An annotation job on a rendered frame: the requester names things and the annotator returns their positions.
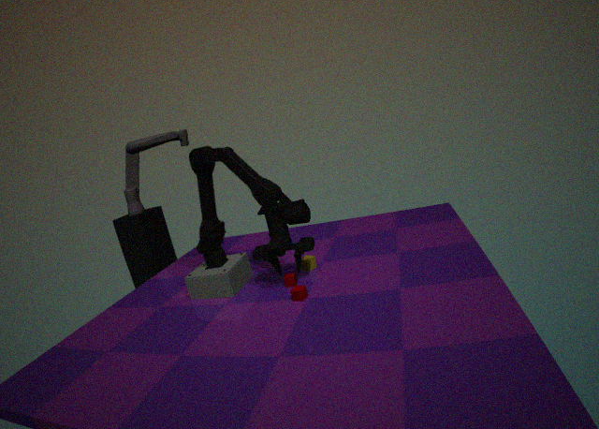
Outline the red cube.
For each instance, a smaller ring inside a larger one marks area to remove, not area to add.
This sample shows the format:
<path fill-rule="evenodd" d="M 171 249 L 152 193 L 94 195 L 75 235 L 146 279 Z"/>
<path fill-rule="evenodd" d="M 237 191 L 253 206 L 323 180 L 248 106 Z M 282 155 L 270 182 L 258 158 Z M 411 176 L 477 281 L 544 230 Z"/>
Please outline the red cube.
<path fill-rule="evenodd" d="M 290 292 L 293 302 L 304 302 L 309 296 L 306 286 L 295 286 Z"/>
<path fill-rule="evenodd" d="M 285 274 L 284 276 L 285 288 L 293 288 L 297 285 L 298 280 L 296 273 Z"/>

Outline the yellow cube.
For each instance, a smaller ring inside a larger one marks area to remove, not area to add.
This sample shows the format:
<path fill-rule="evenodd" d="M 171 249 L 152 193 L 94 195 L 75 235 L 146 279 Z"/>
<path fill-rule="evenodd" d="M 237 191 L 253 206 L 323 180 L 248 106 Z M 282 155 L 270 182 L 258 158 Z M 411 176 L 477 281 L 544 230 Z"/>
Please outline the yellow cube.
<path fill-rule="evenodd" d="M 317 267 L 317 264 L 316 264 L 316 261 L 315 261 L 315 257 L 313 257 L 313 256 L 305 256 L 305 257 L 301 258 L 301 260 L 300 260 L 300 268 L 303 271 L 310 272 L 315 267 Z"/>

